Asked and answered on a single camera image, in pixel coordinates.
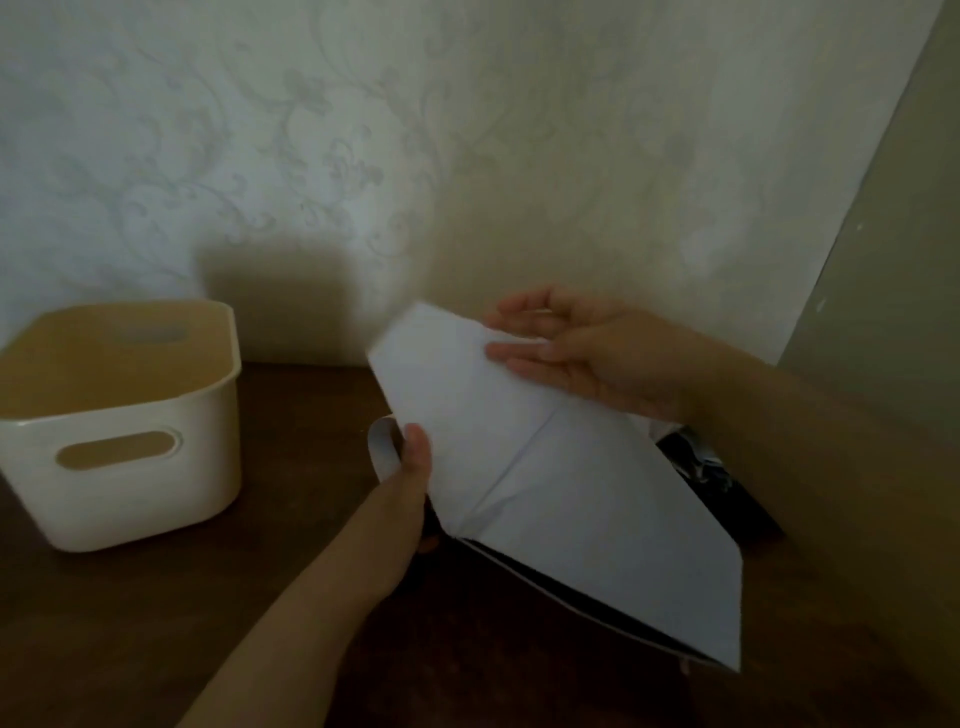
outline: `storage bin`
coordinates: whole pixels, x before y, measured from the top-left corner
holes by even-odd
[[[0,471],[64,551],[208,519],[240,489],[239,373],[224,303],[45,314],[0,352]]]

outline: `wallpaper pattern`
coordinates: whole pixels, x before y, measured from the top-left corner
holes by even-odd
[[[0,342],[209,295],[362,359],[415,295],[627,296],[775,359],[936,0],[5,0]]]

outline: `right hand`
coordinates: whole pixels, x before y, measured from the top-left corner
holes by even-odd
[[[751,359],[647,311],[554,286],[508,296],[484,324],[547,339],[487,345],[487,357],[515,374],[684,425],[703,415],[712,387]]]

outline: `wooden table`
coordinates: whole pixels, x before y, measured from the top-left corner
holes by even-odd
[[[370,372],[248,365],[224,514],[92,554],[0,488],[0,725],[170,726],[374,484]],[[785,540],[745,550],[743,673],[568,613],[468,549],[418,557],[369,619],[328,725],[953,725]]]

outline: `basket handle hole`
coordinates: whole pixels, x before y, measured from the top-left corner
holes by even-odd
[[[156,429],[69,445],[57,453],[57,464],[71,471],[89,471],[131,460],[159,457],[172,452],[176,446],[177,438],[169,432]]]

